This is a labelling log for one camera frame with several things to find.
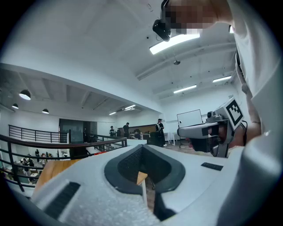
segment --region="wooden edge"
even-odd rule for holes
[[[140,185],[147,178],[146,173],[138,172],[137,185]]]
[[[79,160],[80,159],[67,161],[48,161],[36,183],[34,192],[38,191],[51,178],[57,176],[59,173],[69,168],[71,165],[73,165]]]

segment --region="whiteboard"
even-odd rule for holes
[[[177,114],[177,119],[179,128],[203,123],[202,115],[199,109],[182,114]]]

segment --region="black rectangular slot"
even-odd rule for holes
[[[71,201],[80,184],[70,182],[66,185],[62,191],[56,196],[56,198],[46,207],[45,213],[54,219],[58,219],[65,207]]]
[[[208,162],[204,162],[201,166],[206,167],[206,168],[210,168],[210,169],[213,169],[213,170],[218,170],[218,171],[221,171],[222,168],[223,168],[223,166],[208,163]]]

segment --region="ceiling sensor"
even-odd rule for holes
[[[181,61],[174,60],[174,65],[179,65],[180,63],[181,63]]]

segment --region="black metal railing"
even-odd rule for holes
[[[50,143],[68,143],[68,133],[49,132],[9,125],[9,136],[24,140]]]
[[[86,137],[87,137],[87,142],[88,143],[93,143],[93,142],[99,142],[99,141],[105,141],[105,139],[120,139],[122,137],[118,137],[118,136],[104,136],[104,135],[97,135],[97,134],[91,134],[91,133],[86,133]],[[117,146],[122,146],[122,144],[119,143],[115,143],[115,145]],[[112,147],[110,144],[106,144],[106,145],[102,145],[101,147],[97,147],[97,149],[99,150],[111,150],[111,149],[115,149],[115,147]]]
[[[97,137],[102,137],[102,139],[104,140],[105,137],[107,136],[100,136],[100,135],[96,135]],[[116,143],[122,143],[122,144],[116,144],[118,146],[121,145],[121,147],[126,147],[127,146],[127,139],[126,137],[109,137],[112,138],[112,140],[107,140],[107,141],[100,141],[100,142],[93,142],[93,143],[80,143],[80,144],[52,144],[52,143],[37,143],[37,142],[27,142],[27,141],[23,141],[23,140],[19,140],[19,139],[14,139],[11,137],[7,137],[4,135],[0,135],[0,140],[7,142],[7,146],[8,146],[8,150],[4,150],[2,148],[0,148],[0,151],[3,153],[7,153],[9,155],[9,162],[3,159],[0,159],[0,162],[9,164],[12,166],[12,170],[7,170],[7,169],[1,169],[1,171],[12,175],[13,180],[11,179],[7,179],[5,178],[6,181],[11,182],[13,184],[17,184],[19,185],[21,191],[24,192],[24,188],[23,187],[32,187],[34,188],[35,185],[30,185],[30,184],[22,184],[21,181],[19,180],[19,177],[24,177],[24,178],[28,178],[28,179],[39,179],[39,177],[30,177],[30,176],[24,176],[24,175],[20,175],[18,174],[19,168],[28,168],[28,169],[36,169],[36,170],[42,170],[43,167],[35,167],[35,166],[22,166],[19,164],[14,163],[13,160],[13,155],[14,156],[20,156],[20,157],[24,157],[24,158],[34,158],[34,159],[46,159],[46,160],[63,160],[63,159],[81,159],[81,158],[86,158],[89,156],[93,156],[96,155],[98,153],[93,153],[93,154],[85,154],[85,155],[80,155],[80,156],[76,156],[76,157],[38,157],[38,156],[30,156],[30,155],[24,155],[24,154],[18,154],[18,153],[14,153],[12,152],[12,148],[11,148],[11,143],[13,144],[17,144],[17,145],[22,145],[22,146],[26,146],[26,147],[36,147],[36,148],[48,148],[48,149],[71,149],[71,148],[83,148],[83,147],[104,147],[103,150],[105,152],[107,152],[105,150],[105,146],[106,145],[110,145],[110,144],[116,144]]]

